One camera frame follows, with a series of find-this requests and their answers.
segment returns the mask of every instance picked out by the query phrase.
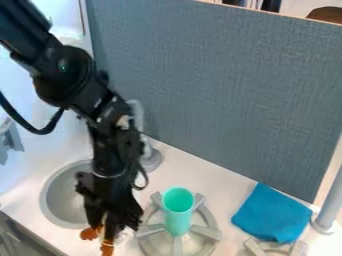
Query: wall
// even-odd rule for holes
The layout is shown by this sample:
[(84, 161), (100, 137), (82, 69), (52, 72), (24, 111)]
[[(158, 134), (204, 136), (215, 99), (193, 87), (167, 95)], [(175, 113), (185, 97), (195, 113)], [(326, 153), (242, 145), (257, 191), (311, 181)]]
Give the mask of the wall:
[(342, 125), (340, 27), (184, 0), (88, 13), (96, 60), (143, 102), (149, 135), (313, 201)]

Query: plastic cup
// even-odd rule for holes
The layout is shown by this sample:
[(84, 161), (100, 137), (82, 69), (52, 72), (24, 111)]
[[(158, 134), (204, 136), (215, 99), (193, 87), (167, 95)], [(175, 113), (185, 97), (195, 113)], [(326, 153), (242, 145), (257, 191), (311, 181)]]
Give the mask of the plastic cup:
[(193, 194), (186, 188), (173, 187), (163, 194), (162, 203), (165, 229), (172, 236), (186, 234), (192, 225)]

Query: white countertop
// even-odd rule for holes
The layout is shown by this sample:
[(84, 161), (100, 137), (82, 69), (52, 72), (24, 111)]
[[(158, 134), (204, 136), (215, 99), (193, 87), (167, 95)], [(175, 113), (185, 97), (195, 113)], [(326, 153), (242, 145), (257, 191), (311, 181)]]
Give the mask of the white countertop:
[[(25, 153), (14, 157), (19, 163), (10, 162), (7, 167), (1, 167), (1, 172), (18, 172), (24, 175), (16, 186), (0, 196), (0, 210), (66, 255), (96, 256), (100, 255), (99, 241), (82, 241), (79, 230), (56, 226), (45, 218), (39, 207), (40, 191), (54, 172), (67, 164), (91, 156), (85, 127), (73, 118), (73, 114), (67, 114), (63, 122), (68, 125), (59, 125), (57, 131), (48, 135), (48, 138), (32, 137), (30, 141), (36, 141), (35, 145), (30, 144)], [(256, 181), (164, 143), (153, 141), (153, 144), (162, 152), (165, 160), (150, 174), (150, 185), (140, 195), (143, 208), (148, 205), (150, 194), (164, 191), (170, 186), (184, 186), (194, 193), (199, 192), (206, 197), (205, 204), (223, 232), (222, 241), (217, 244), (212, 255), (238, 255), (243, 248), (242, 243), (250, 236), (232, 225), (230, 218), (252, 192)], [(308, 226), (301, 240), (308, 243), (309, 256), (342, 255), (342, 230), (332, 236), (322, 236)], [(132, 239), (117, 246), (115, 255), (143, 254), (137, 241)]]

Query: round sink basin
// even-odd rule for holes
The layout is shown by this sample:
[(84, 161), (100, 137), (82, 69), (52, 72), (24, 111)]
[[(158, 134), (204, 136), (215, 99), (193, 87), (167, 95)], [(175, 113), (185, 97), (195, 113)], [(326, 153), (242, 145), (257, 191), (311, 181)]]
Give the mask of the round sink basin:
[(40, 206), (52, 223), (70, 229), (88, 226), (83, 197), (75, 191), (75, 174), (90, 169), (90, 160), (78, 161), (60, 169), (47, 180), (40, 194)]

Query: metal pole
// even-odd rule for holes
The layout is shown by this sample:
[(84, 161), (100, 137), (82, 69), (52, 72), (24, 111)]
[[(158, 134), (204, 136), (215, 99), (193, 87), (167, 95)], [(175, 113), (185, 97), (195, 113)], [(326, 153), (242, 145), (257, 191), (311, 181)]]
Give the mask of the metal pole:
[(312, 223), (316, 231), (322, 234), (332, 234), (333, 224), (342, 207), (342, 166), (340, 167), (329, 194), (325, 199), (321, 212)]

